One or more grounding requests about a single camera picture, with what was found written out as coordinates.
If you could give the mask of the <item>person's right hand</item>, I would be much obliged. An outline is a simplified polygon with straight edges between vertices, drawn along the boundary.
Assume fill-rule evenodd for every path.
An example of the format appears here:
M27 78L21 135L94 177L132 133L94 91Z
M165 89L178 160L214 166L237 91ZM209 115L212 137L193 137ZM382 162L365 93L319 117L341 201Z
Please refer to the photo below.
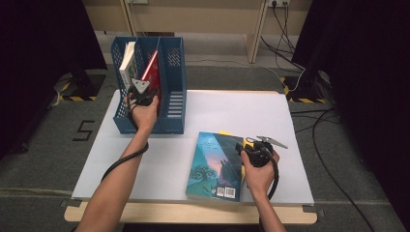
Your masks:
M245 178L252 196L267 194L276 176L275 165L269 161L263 167L254 167L245 151L241 152L242 163L245 167Z

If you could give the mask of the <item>black curtain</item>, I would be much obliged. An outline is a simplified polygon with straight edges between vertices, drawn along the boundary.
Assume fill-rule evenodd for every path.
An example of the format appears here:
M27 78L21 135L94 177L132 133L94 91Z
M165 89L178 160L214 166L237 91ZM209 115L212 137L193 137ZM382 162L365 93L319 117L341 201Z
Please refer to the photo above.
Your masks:
M294 62L323 71L357 149L410 232L410 0L311 0Z
M82 0L0 0L0 160L30 135L62 75L105 67Z

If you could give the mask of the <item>person's left hand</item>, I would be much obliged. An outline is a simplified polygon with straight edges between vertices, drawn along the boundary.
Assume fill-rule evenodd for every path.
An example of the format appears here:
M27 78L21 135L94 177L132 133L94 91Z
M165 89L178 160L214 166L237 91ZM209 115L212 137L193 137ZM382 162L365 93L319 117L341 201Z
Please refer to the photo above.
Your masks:
M140 131L151 131L153 129L157 121L158 104L159 99L157 96L153 97L149 105L130 104L132 119Z

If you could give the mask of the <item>black stand base striped tape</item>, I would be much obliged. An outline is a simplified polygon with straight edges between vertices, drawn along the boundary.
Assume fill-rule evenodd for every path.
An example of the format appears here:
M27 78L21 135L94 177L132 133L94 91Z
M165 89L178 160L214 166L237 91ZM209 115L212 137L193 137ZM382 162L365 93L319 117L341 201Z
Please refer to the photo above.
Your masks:
M55 85L58 99L72 102L94 101L104 80L105 75L100 73L65 74Z
M314 78L304 78L300 73L297 76L283 76L280 79L283 93L289 102L325 103L324 87Z

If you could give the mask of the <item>blue file rack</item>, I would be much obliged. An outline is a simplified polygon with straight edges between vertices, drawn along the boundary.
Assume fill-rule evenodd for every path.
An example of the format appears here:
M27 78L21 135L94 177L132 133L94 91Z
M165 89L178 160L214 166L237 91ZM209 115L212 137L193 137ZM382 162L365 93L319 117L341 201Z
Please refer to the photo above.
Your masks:
M119 72L126 44L135 42L135 56L138 74L142 75L152 54L157 51L161 77L161 105L152 134L183 134L187 101L187 79L183 39L180 37L116 37L111 44L111 56L120 100L113 120L122 134L135 133L136 129L128 116L123 102L128 94Z

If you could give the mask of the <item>wooden table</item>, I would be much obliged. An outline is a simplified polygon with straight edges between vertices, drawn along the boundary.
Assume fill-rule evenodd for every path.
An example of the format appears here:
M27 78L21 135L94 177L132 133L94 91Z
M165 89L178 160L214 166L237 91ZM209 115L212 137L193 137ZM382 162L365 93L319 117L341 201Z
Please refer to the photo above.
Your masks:
M317 221L314 202L310 205L272 204L285 224L314 224ZM244 188L238 203L215 199L194 199L188 202L130 200L121 220L142 223L255 224L258 222L258 213L249 190Z

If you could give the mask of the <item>teal illustrated book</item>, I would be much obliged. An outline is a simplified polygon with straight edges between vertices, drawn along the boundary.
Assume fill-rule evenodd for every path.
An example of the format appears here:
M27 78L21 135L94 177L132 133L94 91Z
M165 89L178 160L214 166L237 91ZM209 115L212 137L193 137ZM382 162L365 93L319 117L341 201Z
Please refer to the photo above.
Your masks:
M239 202L243 182L242 160L236 146L244 138L201 131L196 140L186 196Z

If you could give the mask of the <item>yellow book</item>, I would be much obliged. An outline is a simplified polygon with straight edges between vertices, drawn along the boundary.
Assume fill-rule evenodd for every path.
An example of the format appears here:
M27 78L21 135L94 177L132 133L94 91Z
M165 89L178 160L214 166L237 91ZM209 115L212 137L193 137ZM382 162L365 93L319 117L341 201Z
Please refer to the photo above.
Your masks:
M225 130L221 130L221 131L220 131L220 134L232 136L232 133L229 133L229 132L227 132L227 131L225 131ZM245 138L243 139L242 147L246 147L247 145L249 145L250 147L253 147L253 138L245 137ZM245 166L244 166L244 165L242 165L242 167L241 167L241 175L242 175L242 180L245 180L246 169L245 169Z

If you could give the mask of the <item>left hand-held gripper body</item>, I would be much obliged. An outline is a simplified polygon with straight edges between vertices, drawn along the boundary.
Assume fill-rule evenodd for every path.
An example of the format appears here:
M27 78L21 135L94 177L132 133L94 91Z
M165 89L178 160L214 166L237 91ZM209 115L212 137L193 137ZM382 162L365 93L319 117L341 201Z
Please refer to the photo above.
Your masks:
M158 88L147 80L132 80L132 102L138 105L148 106L152 103L154 96L158 92Z

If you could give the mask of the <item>red book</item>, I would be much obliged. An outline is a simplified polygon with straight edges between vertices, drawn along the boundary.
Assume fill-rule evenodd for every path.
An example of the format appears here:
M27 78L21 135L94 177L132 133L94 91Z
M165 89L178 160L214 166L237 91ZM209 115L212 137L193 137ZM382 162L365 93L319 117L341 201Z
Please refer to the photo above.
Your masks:
M140 80L149 83L146 93L150 97L157 96L159 101L161 101L161 73L159 51L157 49L153 52L143 75L140 77Z

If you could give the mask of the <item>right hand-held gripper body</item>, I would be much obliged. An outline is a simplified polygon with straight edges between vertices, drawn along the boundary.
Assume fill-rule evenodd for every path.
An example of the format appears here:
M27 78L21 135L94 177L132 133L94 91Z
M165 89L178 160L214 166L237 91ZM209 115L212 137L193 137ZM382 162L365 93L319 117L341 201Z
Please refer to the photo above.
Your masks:
M287 149L287 146L269 136L257 135L256 139L247 137L244 150L254 167L266 165L273 156L273 146Z

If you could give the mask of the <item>beige wooden desk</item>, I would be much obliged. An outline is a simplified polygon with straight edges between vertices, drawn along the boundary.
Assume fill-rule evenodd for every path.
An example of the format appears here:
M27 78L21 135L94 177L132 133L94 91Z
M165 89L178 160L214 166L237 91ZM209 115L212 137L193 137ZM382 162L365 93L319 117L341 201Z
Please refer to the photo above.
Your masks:
M269 0L82 0L96 31L143 33L214 33L244 37L248 61L256 61L260 37L279 35L285 25L298 36L312 0L290 0L285 8L268 7Z

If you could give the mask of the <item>white table board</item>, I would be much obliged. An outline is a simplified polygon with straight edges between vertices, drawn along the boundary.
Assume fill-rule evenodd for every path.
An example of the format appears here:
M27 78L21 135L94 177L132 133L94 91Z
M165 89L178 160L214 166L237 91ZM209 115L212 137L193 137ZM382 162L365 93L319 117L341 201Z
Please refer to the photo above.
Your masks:
M190 165L198 134L226 131L240 137L268 136L280 142L278 188L272 202L314 202L301 159L288 101L273 92L188 90L182 134L153 134L143 155L131 201L188 202Z

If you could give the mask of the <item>white picture-grid book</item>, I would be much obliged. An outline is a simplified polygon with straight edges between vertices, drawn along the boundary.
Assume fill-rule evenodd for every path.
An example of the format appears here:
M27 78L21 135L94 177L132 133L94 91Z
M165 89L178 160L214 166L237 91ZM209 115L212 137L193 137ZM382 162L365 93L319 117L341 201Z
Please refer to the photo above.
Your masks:
M126 43L124 56L119 68L119 73L123 83L122 89L126 92L128 97L127 106L134 103L131 97L131 92L133 88L132 81L137 77L137 65L134 57L134 46L135 42Z

